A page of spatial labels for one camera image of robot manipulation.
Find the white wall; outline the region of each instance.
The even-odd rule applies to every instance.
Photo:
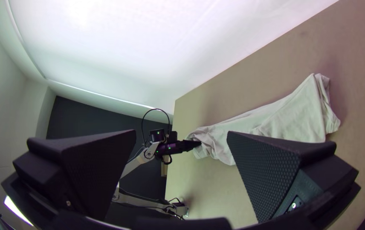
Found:
[[[0,42],[25,76],[35,81],[48,84],[59,96],[100,109],[138,118],[143,117],[148,108],[45,80],[22,46],[10,14],[8,0],[0,0]],[[167,118],[160,112],[149,113],[149,115],[146,116],[146,119],[163,123],[167,122]]]
[[[47,85],[28,80],[0,43],[0,183],[12,173],[12,160],[27,150],[26,139],[46,136],[54,97]],[[3,219],[15,229],[24,228],[3,204],[5,196],[0,185]]]

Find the textured black surface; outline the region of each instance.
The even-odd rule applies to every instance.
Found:
[[[31,153],[49,160],[44,163],[39,162],[36,164],[37,167],[48,162],[55,162],[61,166],[85,207],[86,214],[103,220],[128,156],[134,147],[135,139],[135,130],[58,140],[30,138],[28,148]],[[49,187],[58,191],[60,187],[57,185],[52,183]]]
[[[334,156],[336,143],[303,143],[238,132],[227,142],[259,222],[271,219],[298,170]]]
[[[144,133],[153,129],[165,129],[167,124],[144,121]],[[98,109],[66,98],[56,97],[50,115],[47,138],[69,138],[134,129],[136,144],[130,153],[132,158],[141,148],[141,119]],[[120,180],[121,187],[128,192],[152,199],[164,198],[166,178],[161,177],[161,162],[150,161],[130,172]],[[105,222],[131,227],[138,216],[167,217],[161,213],[143,208],[128,208],[112,203]]]
[[[227,142],[258,221],[271,219],[299,169],[298,155],[232,132]]]

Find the white cloth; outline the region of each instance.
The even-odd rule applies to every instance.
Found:
[[[236,131],[301,142],[324,142],[337,131],[340,120],[330,108],[329,79],[311,74],[290,95],[215,125],[197,128],[186,139],[201,141],[196,158],[211,156],[234,165],[226,142],[228,131]]]

